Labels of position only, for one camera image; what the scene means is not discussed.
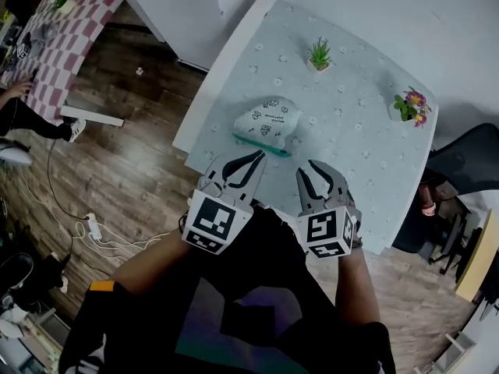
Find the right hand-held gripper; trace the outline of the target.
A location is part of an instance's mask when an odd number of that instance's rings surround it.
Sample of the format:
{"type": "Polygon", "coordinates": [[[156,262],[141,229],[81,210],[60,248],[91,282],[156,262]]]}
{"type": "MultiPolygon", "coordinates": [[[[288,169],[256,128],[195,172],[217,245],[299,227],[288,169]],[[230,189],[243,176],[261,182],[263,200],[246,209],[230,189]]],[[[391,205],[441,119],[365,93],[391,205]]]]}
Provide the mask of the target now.
{"type": "Polygon", "coordinates": [[[350,255],[362,214],[348,195],[348,184],[339,171],[323,161],[309,160],[309,163],[328,189],[327,196],[318,196],[310,177],[298,168],[296,181],[302,216],[296,223],[300,242],[317,259],[350,255]]]}

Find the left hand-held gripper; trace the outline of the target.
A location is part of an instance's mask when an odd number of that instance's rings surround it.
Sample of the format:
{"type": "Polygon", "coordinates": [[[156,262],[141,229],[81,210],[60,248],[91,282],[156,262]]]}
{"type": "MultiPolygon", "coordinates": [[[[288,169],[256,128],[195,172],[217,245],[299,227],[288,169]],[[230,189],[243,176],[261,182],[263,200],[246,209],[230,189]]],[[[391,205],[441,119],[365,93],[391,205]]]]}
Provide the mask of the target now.
{"type": "Polygon", "coordinates": [[[266,163],[262,150],[233,150],[216,157],[194,190],[182,240],[214,255],[229,247],[253,216],[250,204],[266,163]],[[241,169],[245,173],[233,181],[241,169]]]}

